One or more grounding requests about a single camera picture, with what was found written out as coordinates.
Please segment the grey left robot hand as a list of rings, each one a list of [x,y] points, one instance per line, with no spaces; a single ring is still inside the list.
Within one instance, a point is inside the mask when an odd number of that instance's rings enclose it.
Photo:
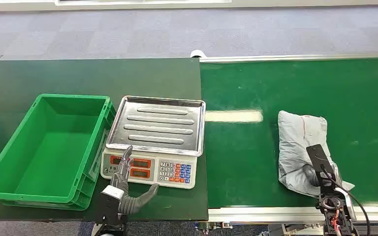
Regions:
[[[139,197],[131,197],[128,192],[128,177],[130,167],[133,163],[131,159],[133,146],[129,146],[121,157],[118,169],[113,173],[110,185],[113,186],[113,197],[119,201],[119,213],[134,214],[137,213],[146,203],[148,203],[156,194],[159,184],[152,184],[147,192]]]

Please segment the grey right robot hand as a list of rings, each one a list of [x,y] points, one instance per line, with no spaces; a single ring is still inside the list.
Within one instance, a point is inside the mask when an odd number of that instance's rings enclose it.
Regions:
[[[336,180],[335,172],[321,144],[306,147],[311,164],[303,166],[305,177],[314,187],[334,188],[331,179]]]

